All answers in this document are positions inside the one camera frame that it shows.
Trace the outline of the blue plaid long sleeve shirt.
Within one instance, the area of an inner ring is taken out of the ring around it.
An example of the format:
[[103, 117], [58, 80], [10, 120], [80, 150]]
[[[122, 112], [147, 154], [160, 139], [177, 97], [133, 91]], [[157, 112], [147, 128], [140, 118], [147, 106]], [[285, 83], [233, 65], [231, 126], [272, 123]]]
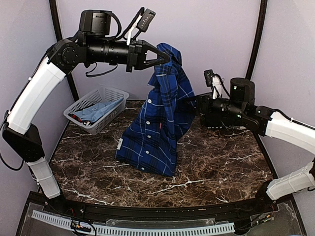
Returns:
[[177, 142], [194, 120], [180, 102], [193, 97], [194, 92], [182, 68], [181, 52], [166, 43], [157, 48], [170, 56], [170, 62], [154, 67], [148, 82], [153, 89], [123, 132], [115, 158], [140, 171], [172, 177], [176, 173]]

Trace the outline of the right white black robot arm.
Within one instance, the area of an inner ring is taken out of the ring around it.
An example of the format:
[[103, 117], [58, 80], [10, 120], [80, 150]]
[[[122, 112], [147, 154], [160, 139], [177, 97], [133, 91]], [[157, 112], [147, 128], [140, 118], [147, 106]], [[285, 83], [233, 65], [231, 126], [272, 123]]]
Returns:
[[[207, 126], [242, 126], [258, 135], [277, 138], [314, 153], [314, 127], [289, 118], [279, 109], [256, 106], [254, 82], [232, 78], [229, 98], [219, 97], [219, 89], [214, 83], [207, 82], [207, 85], [212, 87], [212, 93], [182, 100], [184, 110], [194, 115], [203, 114]], [[251, 203], [251, 209], [262, 213], [270, 202], [306, 188], [315, 188], [313, 161], [284, 177], [264, 182]]]

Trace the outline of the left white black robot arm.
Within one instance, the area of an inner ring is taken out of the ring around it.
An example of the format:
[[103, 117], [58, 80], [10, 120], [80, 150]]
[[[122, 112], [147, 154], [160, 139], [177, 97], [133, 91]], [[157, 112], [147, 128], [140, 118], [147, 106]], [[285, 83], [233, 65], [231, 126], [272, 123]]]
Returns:
[[95, 62], [124, 64], [126, 71], [131, 72], [169, 62], [166, 53], [132, 34], [134, 29], [146, 32], [155, 15], [154, 11], [141, 8], [126, 30], [118, 28], [117, 34], [110, 36], [111, 20], [117, 19], [113, 12], [83, 11], [76, 34], [46, 51], [6, 113], [3, 139], [30, 167], [44, 195], [51, 199], [51, 208], [58, 214], [69, 211], [69, 202], [60, 196], [61, 189], [45, 159], [39, 131], [32, 120], [53, 89], [80, 63], [86, 67]]

